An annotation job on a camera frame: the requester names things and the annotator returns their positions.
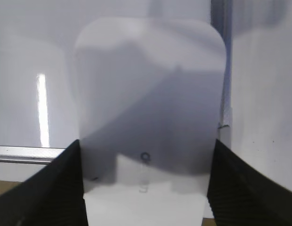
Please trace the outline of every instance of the ribbed black pad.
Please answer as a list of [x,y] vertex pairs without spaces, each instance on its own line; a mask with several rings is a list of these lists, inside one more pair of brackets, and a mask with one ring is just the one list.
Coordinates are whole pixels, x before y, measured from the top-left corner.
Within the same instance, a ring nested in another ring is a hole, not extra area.
[[292,192],[216,142],[208,199],[218,226],[292,226]]
[[0,196],[0,226],[87,226],[79,141]]

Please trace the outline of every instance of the white wall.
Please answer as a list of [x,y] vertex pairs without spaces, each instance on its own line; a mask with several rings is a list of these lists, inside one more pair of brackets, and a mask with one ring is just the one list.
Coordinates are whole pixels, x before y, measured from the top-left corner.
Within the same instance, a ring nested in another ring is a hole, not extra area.
[[232,150],[292,190],[292,0],[234,0]]
[[[65,148],[79,137],[73,53],[102,16],[210,22],[210,0],[0,1],[0,145]],[[48,145],[41,144],[37,77],[47,88]]]

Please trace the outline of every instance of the small dark mark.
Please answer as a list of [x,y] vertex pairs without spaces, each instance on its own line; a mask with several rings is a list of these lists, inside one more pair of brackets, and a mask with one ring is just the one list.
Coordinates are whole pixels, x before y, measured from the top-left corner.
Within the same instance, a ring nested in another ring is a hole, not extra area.
[[140,155],[141,159],[143,161],[146,161],[146,162],[150,162],[151,161],[151,157],[150,157],[150,154],[147,153],[147,152],[143,152],[141,155]]
[[220,126],[218,127],[218,129],[227,128],[227,127],[230,127],[230,126],[229,126],[229,125],[224,125],[224,126],[220,125]]

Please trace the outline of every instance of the printed symbol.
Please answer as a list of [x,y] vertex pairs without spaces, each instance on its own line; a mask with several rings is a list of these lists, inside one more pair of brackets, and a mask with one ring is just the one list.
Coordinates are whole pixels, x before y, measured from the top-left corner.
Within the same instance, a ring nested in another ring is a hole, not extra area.
[[141,159],[142,159],[144,162],[150,162],[150,161],[151,161],[150,154],[147,153],[147,152],[143,152],[143,153],[141,154]]

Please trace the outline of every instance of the metal strip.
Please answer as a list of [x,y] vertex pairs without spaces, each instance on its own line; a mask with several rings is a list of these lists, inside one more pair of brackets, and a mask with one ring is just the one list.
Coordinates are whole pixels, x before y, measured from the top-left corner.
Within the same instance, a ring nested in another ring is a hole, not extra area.
[[232,64],[232,0],[211,0],[211,23],[223,38],[227,51],[227,65],[220,106],[219,128],[232,124],[231,64]]
[[0,162],[49,164],[63,148],[0,146]]

